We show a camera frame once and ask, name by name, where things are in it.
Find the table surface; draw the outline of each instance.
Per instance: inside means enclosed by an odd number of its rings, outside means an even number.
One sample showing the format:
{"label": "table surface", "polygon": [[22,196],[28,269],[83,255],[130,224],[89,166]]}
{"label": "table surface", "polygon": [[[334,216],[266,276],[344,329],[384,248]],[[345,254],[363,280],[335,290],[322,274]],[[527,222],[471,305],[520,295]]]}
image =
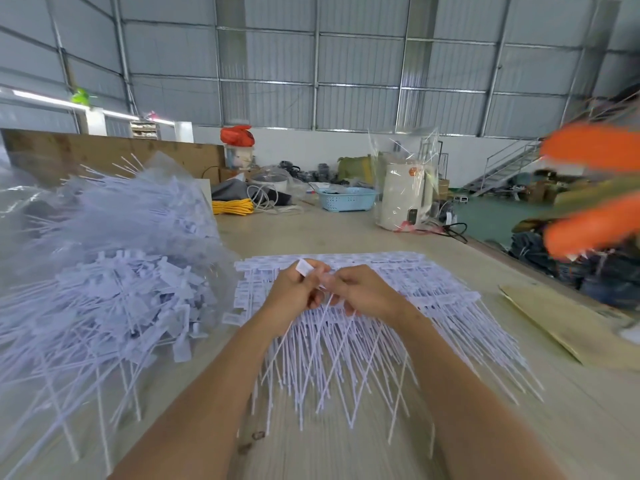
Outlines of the table surface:
{"label": "table surface", "polygon": [[[576,362],[505,299],[498,286],[536,283],[516,269],[452,238],[398,234],[376,227],[370,212],[334,214],[305,207],[299,215],[219,216],[218,227],[229,249],[240,257],[297,253],[368,253],[417,251],[447,268],[483,300],[502,327],[520,343],[523,355],[544,384],[544,403],[517,395],[510,405],[535,430],[548,450],[576,479],[634,479],[640,467],[640,376],[631,372],[589,369]],[[197,343],[194,359],[173,364],[161,357],[141,380],[143,419],[126,419],[112,441],[114,459],[139,439],[160,412],[218,354],[233,329],[221,327]],[[230,479],[446,479],[442,452],[436,443],[428,458],[430,421],[419,391],[405,382],[411,416],[398,415],[394,438],[387,444],[391,415],[374,391],[364,394],[355,427],[349,429],[340,404],[324,413],[306,411],[304,431],[298,428],[292,400],[275,394],[271,434],[232,459]],[[257,412],[247,415],[239,444],[265,429],[266,395]],[[72,465],[61,435],[18,478],[100,478],[104,462],[95,416],[95,401],[76,414],[73,428],[81,439],[82,459]],[[6,470],[0,467],[0,476]]]}

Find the white appliance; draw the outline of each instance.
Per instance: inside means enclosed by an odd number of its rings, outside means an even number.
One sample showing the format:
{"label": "white appliance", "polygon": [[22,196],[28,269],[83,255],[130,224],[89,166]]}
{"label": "white appliance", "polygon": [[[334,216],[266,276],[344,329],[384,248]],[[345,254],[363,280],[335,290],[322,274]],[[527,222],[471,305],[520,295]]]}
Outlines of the white appliance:
{"label": "white appliance", "polygon": [[389,162],[380,195],[377,222],[393,231],[409,231],[427,220],[433,201],[434,168],[416,161]]}

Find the yellow cable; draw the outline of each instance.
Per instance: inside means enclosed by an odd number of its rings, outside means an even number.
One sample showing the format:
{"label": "yellow cable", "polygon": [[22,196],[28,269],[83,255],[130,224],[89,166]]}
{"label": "yellow cable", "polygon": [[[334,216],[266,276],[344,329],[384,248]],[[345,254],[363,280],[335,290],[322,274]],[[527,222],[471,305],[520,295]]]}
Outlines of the yellow cable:
{"label": "yellow cable", "polygon": [[214,200],[211,202],[211,206],[215,215],[235,214],[236,216],[247,216],[253,213],[253,202],[250,198],[230,200],[228,202]]}

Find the white wall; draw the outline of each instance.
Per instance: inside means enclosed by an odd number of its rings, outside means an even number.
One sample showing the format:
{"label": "white wall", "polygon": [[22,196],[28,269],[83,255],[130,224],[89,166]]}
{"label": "white wall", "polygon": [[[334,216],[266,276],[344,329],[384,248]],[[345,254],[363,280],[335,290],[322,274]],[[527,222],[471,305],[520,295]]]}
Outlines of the white wall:
{"label": "white wall", "polygon": [[[282,160],[290,161],[303,170],[316,169],[318,163],[327,163],[332,168],[337,166],[338,158],[361,157],[373,152],[369,135],[366,133],[341,133],[306,130],[268,130],[251,129],[255,137],[255,160],[258,165],[277,165]],[[409,151],[416,151],[418,138],[403,135],[375,135],[377,141],[386,145],[384,150],[392,148],[394,139],[400,139]],[[221,144],[220,128],[193,127],[193,138],[196,143]],[[447,178],[450,186],[462,187],[484,172],[486,159],[494,153],[504,150],[503,154],[517,149],[525,142],[513,139],[476,138],[473,136],[442,136],[442,152],[449,154]],[[535,162],[526,169],[549,166],[547,162]],[[569,168],[571,173],[582,173],[582,170]]]}

